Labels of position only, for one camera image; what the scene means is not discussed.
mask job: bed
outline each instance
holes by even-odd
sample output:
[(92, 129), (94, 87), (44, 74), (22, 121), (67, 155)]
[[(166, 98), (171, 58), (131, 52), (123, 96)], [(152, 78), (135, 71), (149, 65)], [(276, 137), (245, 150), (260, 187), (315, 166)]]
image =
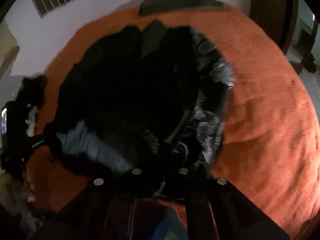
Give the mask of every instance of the bed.
[[(128, 25), (143, 30), (158, 19), (166, 26), (191, 25), (215, 43), (233, 68), (228, 95), (223, 149), (212, 169), (299, 239), (316, 223), (320, 209), (320, 130), (312, 101), (295, 70), (277, 45), (242, 12), (183, 11), (138, 16), (124, 9), (79, 29), (50, 64), (48, 85), (39, 111), (37, 132), (54, 120), (59, 86), (73, 64), (99, 38)], [(48, 147), (28, 163), (36, 192), (35, 206), (59, 211), (89, 178), (65, 170)]]

